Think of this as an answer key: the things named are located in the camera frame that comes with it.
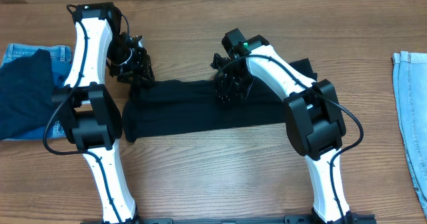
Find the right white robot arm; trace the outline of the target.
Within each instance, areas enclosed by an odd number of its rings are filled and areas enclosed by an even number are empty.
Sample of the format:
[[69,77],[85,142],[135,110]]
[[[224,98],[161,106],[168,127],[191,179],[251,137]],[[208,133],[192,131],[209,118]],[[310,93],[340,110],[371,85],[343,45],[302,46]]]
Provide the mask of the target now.
[[261,35],[246,39],[239,29],[225,34],[228,57],[216,57],[214,88],[218,101],[231,107],[249,94],[254,77],[283,102],[286,133],[294,150],[305,158],[314,191],[313,216],[318,223],[349,223],[340,173],[343,113],[334,86],[294,69]]

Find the black t-shirt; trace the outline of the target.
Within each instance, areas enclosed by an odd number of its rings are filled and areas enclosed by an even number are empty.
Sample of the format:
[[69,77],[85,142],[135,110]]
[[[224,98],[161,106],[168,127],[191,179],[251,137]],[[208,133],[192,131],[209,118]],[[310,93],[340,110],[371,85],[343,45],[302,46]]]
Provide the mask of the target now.
[[283,123],[286,112],[282,98],[254,77],[246,62],[222,59],[228,71],[243,74],[249,87],[233,101],[221,101],[214,81],[179,80],[133,84],[123,108],[123,130],[127,141],[198,131],[230,129]]

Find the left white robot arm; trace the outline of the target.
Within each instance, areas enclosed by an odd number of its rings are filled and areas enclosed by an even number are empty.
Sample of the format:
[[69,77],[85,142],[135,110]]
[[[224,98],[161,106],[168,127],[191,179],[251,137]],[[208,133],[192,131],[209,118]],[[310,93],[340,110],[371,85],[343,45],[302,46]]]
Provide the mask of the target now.
[[139,223],[127,187],[119,140],[120,110],[105,86],[110,74],[119,82],[150,86],[155,77],[141,35],[122,31],[124,14],[112,2],[67,5],[76,29],[76,46],[64,86],[53,92],[58,120],[67,140],[87,161],[101,199],[102,223]]

